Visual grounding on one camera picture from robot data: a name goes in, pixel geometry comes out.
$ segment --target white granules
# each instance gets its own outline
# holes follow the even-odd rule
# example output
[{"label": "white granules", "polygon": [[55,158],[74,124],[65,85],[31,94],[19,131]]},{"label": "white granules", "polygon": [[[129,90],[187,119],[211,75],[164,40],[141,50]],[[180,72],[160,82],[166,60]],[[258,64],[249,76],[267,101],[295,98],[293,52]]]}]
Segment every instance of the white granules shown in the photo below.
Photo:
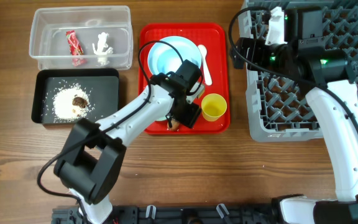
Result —
[{"label": "white granules", "polygon": [[[53,113],[57,119],[66,121],[74,121],[78,118],[84,118],[90,111],[90,99],[86,92],[81,89],[81,85],[74,84],[70,88],[59,88],[58,93],[53,97]],[[73,100],[76,97],[81,97],[88,102],[87,106],[81,108],[74,106]]]}]

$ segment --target red tray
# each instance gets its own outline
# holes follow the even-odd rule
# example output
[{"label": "red tray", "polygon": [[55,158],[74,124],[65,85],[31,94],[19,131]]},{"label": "red tray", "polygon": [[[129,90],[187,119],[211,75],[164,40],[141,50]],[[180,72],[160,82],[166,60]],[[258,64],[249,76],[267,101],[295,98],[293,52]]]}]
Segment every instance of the red tray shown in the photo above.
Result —
[{"label": "red tray", "polygon": [[[227,101],[227,111],[215,122],[206,121],[201,114],[192,129],[181,125],[178,131],[167,130],[167,121],[152,123],[145,132],[148,134],[217,134],[225,131],[230,125],[230,97],[227,83],[227,59],[225,33],[221,26],[215,23],[166,23],[149,24],[140,33],[140,47],[151,40],[160,40],[164,37],[177,35],[186,37],[196,45],[203,44],[208,54],[206,61],[211,73],[213,84],[205,85],[205,92],[194,102],[201,105],[204,96],[217,93]],[[153,45],[147,46],[141,53],[140,59],[149,78],[152,76],[147,66],[147,56]],[[139,69],[139,94],[146,87],[146,80]]]}]

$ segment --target blue plate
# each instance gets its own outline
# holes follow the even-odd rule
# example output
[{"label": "blue plate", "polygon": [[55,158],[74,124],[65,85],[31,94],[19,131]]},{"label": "blue plate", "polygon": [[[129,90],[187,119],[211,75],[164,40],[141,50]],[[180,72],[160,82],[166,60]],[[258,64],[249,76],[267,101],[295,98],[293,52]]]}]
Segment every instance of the blue plate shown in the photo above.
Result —
[{"label": "blue plate", "polygon": [[[172,44],[180,53],[183,60],[189,60],[201,67],[201,53],[197,46],[189,39],[179,36],[170,36],[161,39]],[[178,54],[168,45],[156,43],[150,49],[147,65],[153,75],[159,73],[176,72],[181,65]]]}]

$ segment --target white figurine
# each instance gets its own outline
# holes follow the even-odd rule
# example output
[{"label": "white figurine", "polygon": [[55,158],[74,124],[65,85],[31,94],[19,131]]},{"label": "white figurine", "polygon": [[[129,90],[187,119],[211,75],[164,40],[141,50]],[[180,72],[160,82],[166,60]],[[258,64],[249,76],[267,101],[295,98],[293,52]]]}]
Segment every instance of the white figurine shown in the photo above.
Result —
[{"label": "white figurine", "polygon": [[[98,37],[99,37],[98,49],[96,50],[94,47],[94,44],[92,44],[94,54],[96,54],[96,55],[112,54],[112,47],[109,47],[109,45],[106,43],[108,36],[109,36],[109,34],[105,33],[105,32],[98,35]],[[98,57],[98,62],[100,63],[100,66],[105,66],[109,63],[109,61],[107,60],[107,57]]]}]

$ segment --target clear plastic container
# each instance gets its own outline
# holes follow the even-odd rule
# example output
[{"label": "clear plastic container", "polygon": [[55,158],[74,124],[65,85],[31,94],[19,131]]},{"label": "clear plastic container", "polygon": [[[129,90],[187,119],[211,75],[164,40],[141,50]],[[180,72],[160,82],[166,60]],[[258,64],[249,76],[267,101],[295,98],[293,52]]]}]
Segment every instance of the clear plastic container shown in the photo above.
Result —
[{"label": "clear plastic container", "polygon": [[[84,55],[72,56],[66,32],[75,30]],[[107,44],[113,54],[95,55],[92,44],[98,46],[98,35],[109,34]],[[132,65],[133,36],[131,12],[127,6],[85,6],[38,9],[31,27],[30,50],[38,60],[38,68],[98,68],[98,57],[107,57],[104,68],[129,69]],[[86,63],[75,67],[73,58],[85,58]]]}]

